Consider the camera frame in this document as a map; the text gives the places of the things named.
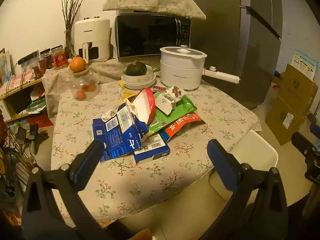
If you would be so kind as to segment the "blue rectangular box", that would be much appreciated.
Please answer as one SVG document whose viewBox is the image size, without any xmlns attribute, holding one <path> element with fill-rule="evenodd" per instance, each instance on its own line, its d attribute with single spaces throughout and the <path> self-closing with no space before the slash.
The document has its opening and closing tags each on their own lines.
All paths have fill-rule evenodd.
<svg viewBox="0 0 320 240">
<path fill-rule="evenodd" d="M 146 139 L 140 149 L 135 150 L 133 157 L 136 164 L 142 164 L 165 157 L 170 154 L 170 148 L 163 137 L 156 133 Z"/>
</svg>

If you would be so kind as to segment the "white bowl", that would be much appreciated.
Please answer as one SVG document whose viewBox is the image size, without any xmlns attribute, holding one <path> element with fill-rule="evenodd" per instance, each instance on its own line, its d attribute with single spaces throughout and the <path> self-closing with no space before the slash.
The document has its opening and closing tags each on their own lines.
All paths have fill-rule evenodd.
<svg viewBox="0 0 320 240">
<path fill-rule="evenodd" d="M 146 65 L 146 74 L 145 75 L 139 75 L 139 76 L 130 76 L 126 74 L 126 68 L 123 70 L 123 74 L 121 76 L 121 79 L 124 82 L 127 83 L 146 83 L 151 81 L 155 76 L 155 72 L 153 71 L 153 68 L 149 65 Z"/>
</svg>

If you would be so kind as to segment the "white trash bin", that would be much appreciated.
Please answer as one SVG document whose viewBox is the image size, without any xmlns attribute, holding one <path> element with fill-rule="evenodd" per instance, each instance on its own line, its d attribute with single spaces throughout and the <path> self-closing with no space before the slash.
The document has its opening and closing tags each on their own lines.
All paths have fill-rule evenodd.
<svg viewBox="0 0 320 240">
<path fill-rule="evenodd" d="M 255 170 L 268 171 L 276 167 L 278 153 L 276 150 L 257 132 L 250 130 L 231 150 L 239 163 L 247 163 Z M 214 173 L 209 179 L 210 185 L 226 201 L 232 196 L 232 191 L 226 189 L 222 179 L 214 166 Z"/>
</svg>

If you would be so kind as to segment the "red milk drink can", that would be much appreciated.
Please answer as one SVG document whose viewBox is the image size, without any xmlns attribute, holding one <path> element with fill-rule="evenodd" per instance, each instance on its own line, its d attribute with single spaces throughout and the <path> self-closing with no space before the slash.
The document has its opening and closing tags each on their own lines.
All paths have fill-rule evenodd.
<svg viewBox="0 0 320 240">
<path fill-rule="evenodd" d="M 152 88 L 152 91 L 153 91 L 154 93 L 156 93 L 156 92 L 164 92 L 164 91 L 166 91 L 166 90 L 167 90 L 166 87 L 161 87 L 161 86 L 154 86 L 154 87 Z"/>
</svg>

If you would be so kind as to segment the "white brown snack packet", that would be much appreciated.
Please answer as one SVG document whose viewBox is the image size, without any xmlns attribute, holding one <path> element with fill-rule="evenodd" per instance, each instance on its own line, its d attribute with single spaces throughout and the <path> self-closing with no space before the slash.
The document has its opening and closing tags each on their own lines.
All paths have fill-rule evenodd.
<svg viewBox="0 0 320 240">
<path fill-rule="evenodd" d="M 185 90 L 177 86 L 172 86 L 155 98 L 156 107 L 164 114 L 169 115 L 175 108 L 176 103 L 178 103 L 185 94 Z"/>
</svg>

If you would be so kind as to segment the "white tissue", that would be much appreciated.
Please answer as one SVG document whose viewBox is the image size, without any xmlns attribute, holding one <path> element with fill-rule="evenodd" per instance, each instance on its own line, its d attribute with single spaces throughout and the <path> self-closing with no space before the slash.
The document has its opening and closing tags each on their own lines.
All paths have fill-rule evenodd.
<svg viewBox="0 0 320 240">
<path fill-rule="evenodd" d="M 107 112 L 105 112 L 102 116 L 101 116 L 101 119 L 104 121 L 104 122 L 107 122 L 109 119 L 111 119 L 112 117 L 114 117 L 116 115 L 116 110 L 114 109 L 111 109 Z"/>
</svg>

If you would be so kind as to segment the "lower cardboard box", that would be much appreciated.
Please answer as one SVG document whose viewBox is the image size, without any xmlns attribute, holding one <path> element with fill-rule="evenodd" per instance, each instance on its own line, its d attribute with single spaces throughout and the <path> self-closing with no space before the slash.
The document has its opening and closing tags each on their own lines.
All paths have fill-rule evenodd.
<svg viewBox="0 0 320 240">
<path fill-rule="evenodd" d="M 281 98 L 277 97 L 266 115 L 265 122 L 280 145 L 291 141 L 291 137 L 302 126 L 305 116 L 298 116 Z"/>
</svg>

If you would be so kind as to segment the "upper cardboard box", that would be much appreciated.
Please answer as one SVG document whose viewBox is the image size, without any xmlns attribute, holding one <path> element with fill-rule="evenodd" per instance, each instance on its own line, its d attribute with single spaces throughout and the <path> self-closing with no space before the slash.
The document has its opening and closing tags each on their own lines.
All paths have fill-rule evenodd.
<svg viewBox="0 0 320 240">
<path fill-rule="evenodd" d="M 278 95 L 298 116 L 308 115 L 318 86 L 294 66 L 287 64 Z"/>
</svg>

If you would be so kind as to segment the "black microwave oven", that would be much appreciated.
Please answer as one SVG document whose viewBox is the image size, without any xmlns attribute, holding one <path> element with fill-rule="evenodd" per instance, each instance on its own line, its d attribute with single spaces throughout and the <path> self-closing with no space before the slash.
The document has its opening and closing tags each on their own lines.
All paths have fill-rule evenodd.
<svg viewBox="0 0 320 240">
<path fill-rule="evenodd" d="M 121 14 L 115 20 L 118 58 L 159 55 L 162 47 L 189 46 L 191 20 L 156 13 Z"/>
</svg>

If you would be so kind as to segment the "yellow snack wrapper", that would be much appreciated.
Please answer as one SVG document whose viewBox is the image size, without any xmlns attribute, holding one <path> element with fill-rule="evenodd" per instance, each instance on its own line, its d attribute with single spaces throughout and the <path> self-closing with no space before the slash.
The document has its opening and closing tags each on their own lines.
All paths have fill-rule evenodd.
<svg viewBox="0 0 320 240">
<path fill-rule="evenodd" d="M 136 93 L 125 88 L 124 81 L 119 81 L 119 104 L 121 105 L 125 100 L 131 102 L 136 96 Z"/>
</svg>

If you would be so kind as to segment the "orange white snack bag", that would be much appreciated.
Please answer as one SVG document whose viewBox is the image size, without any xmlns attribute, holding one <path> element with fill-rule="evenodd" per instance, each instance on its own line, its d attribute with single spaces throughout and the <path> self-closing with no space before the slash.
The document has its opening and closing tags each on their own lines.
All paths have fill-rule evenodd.
<svg viewBox="0 0 320 240">
<path fill-rule="evenodd" d="M 196 113 L 189 113 L 161 129 L 159 133 L 162 138 L 168 142 L 172 137 L 178 135 L 178 133 L 183 133 L 184 130 L 188 130 L 191 123 L 200 121 L 202 121 L 202 119 Z"/>
</svg>

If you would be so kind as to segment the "white electric cooking pot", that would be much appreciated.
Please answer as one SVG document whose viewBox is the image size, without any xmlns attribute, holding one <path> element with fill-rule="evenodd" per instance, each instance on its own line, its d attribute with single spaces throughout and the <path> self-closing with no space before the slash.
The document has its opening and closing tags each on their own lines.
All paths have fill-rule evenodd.
<svg viewBox="0 0 320 240">
<path fill-rule="evenodd" d="M 203 76 L 238 84 L 240 77 L 218 72 L 211 66 L 206 69 L 204 64 L 207 54 L 190 49 L 187 46 L 162 47 L 160 60 L 160 81 L 167 87 L 176 86 L 180 89 L 196 90 Z"/>
</svg>

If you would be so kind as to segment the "green snack bag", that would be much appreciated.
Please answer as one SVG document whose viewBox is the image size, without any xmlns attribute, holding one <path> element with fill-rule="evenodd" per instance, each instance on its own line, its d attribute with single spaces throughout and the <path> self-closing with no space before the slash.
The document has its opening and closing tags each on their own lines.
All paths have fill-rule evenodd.
<svg viewBox="0 0 320 240">
<path fill-rule="evenodd" d="M 169 114 L 165 114 L 156 106 L 153 120 L 151 124 L 148 125 L 149 132 L 151 134 L 154 134 L 160 131 L 162 128 L 168 126 L 172 122 L 176 121 L 177 119 L 196 110 L 196 105 L 188 97 L 188 93 L 183 90 L 182 98 L 177 103 L 175 103 Z"/>
</svg>

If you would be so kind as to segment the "floral microwave cover cloth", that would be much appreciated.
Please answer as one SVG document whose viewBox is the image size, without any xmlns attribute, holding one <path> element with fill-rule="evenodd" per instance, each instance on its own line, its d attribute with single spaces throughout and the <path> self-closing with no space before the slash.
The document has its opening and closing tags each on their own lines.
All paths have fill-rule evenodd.
<svg viewBox="0 0 320 240">
<path fill-rule="evenodd" d="M 103 11 L 147 11 L 205 20 L 206 15 L 193 0 L 106 0 Z"/>
</svg>

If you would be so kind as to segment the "stacked white plates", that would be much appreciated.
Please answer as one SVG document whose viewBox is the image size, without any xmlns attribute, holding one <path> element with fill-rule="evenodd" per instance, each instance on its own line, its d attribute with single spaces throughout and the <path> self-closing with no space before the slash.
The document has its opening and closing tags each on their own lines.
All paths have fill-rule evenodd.
<svg viewBox="0 0 320 240">
<path fill-rule="evenodd" d="M 155 73 L 153 73 L 153 76 L 149 81 L 138 82 L 138 83 L 126 82 L 126 81 L 124 81 L 123 78 L 121 78 L 121 80 L 124 82 L 124 86 L 126 88 L 131 89 L 131 90 L 141 90 L 143 88 L 150 88 L 151 86 L 153 86 L 156 83 L 157 76 Z"/>
</svg>

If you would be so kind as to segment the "dark refrigerator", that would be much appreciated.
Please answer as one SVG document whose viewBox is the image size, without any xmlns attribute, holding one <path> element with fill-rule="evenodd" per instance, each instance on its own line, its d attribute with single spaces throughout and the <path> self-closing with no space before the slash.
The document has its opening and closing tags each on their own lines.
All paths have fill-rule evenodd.
<svg viewBox="0 0 320 240">
<path fill-rule="evenodd" d="M 191 48 L 206 53 L 205 67 L 239 77 L 233 84 L 204 80 L 248 109 L 262 104 L 278 61 L 283 28 L 281 0 L 193 0 L 206 15 L 192 20 Z"/>
</svg>

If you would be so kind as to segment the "dried branches in vase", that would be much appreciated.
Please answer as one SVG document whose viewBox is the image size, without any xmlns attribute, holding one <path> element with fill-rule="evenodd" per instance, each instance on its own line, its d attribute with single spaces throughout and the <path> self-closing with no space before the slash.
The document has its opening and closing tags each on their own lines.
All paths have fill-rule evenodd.
<svg viewBox="0 0 320 240">
<path fill-rule="evenodd" d="M 72 41 L 72 28 L 83 0 L 61 0 L 61 11 L 65 24 L 65 52 L 69 58 L 76 55 Z"/>
</svg>

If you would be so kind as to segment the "green kabocha squash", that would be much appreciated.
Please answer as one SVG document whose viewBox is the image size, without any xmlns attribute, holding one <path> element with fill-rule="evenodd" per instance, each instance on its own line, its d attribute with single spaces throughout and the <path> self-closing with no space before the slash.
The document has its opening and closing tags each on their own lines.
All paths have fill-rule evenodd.
<svg viewBox="0 0 320 240">
<path fill-rule="evenodd" d="M 140 61 L 135 61 L 129 64 L 126 68 L 126 74 L 128 76 L 141 76 L 141 75 L 145 75 L 146 72 L 147 72 L 146 65 Z"/>
</svg>

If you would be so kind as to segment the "large orange on teapot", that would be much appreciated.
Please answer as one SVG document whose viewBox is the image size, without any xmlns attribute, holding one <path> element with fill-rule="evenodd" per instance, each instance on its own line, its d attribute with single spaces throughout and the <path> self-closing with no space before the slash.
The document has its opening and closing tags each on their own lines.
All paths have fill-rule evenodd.
<svg viewBox="0 0 320 240">
<path fill-rule="evenodd" d="M 78 73 L 85 70 L 87 67 L 86 61 L 81 57 L 74 57 L 71 59 L 69 68 L 72 72 Z"/>
</svg>

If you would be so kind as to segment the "white air fryer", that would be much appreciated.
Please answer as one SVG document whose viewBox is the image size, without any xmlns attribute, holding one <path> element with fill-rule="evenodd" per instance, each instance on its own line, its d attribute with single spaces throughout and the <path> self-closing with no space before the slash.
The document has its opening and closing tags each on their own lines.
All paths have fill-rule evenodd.
<svg viewBox="0 0 320 240">
<path fill-rule="evenodd" d="M 105 62 L 110 57 L 110 20 L 86 18 L 74 25 L 74 49 L 86 63 Z"/>
</svg>

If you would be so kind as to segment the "red lidded jar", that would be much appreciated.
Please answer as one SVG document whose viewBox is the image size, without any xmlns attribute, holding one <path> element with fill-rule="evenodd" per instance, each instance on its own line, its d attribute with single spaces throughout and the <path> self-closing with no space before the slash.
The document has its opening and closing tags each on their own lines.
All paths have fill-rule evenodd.
<svg viewBox="0 0 320 240">
<path fill-rule="evenodd" d="M 63 45 L 55 46 L 54 48 L 52 48 L 51 55 L 55 68 L 60 69 L 68 66 L 68 61 Z"/>
</svg>

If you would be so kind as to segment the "torn blue carton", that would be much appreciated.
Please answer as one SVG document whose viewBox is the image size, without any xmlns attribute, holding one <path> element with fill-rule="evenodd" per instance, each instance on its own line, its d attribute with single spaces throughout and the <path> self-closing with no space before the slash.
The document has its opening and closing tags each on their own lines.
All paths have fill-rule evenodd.
<svg viewBox="0 0 320 240">
<path fill-rule="evenodd" d="M 110 117 L 93 119 L 93 137 L 103 143 L 100 162 L 123 157 L 142 146 L 142 139 L 149 129 L 140 121 L 131 106 L 124 102 Z"/>
</svg>

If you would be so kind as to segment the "cardboard box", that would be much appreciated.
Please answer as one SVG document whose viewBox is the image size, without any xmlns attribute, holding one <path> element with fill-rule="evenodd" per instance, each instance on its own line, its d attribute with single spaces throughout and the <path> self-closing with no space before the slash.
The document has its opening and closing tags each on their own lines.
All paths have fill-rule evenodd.
<svg viewBox="0 0 320 240">
<path fill-rule="evenodd" d="M 281 98 L 277 97 L 266 115 L 265 122 L 280 145 L 291 141 L 291 137 L 302 126 L 305 116 L 298 116 Z"/>
<path fill-rule="evenodd" d="M 278 95 L 298 116 L 308 115 L 318 86 L 294 66 L 287 64 Z"/>
</svg>

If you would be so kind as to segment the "wall poster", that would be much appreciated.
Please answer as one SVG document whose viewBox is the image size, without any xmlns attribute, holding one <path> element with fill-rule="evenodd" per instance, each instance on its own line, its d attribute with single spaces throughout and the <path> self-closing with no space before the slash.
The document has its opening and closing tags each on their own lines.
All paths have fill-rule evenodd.
<svg viewBox="0 0 320 240">
<path fill-rule="evenodd" d="M 294 50 L 291 65 L 313 80 L 318 70 L 318 62 L 299 50 Z"/>
</svg>

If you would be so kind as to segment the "wooden shelf unit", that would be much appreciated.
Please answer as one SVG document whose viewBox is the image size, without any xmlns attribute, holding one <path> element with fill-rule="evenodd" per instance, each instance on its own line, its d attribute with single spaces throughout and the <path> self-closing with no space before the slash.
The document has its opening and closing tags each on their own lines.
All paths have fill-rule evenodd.
<svg viewBox="0 0 320 240">
<path fill-rule="evenodd" d="M 21 118 L 26 118 L 31 114 L 27 112 L 27 107 L 31 104 L 31 93 L 35 89 L 43 91 L 41 79 L 28 81 L 18 85 L 12 90 L 3 85 L 6 90 L 1 94 L 1 113 L 4 122 L 11 122 Z"/>
</svg>

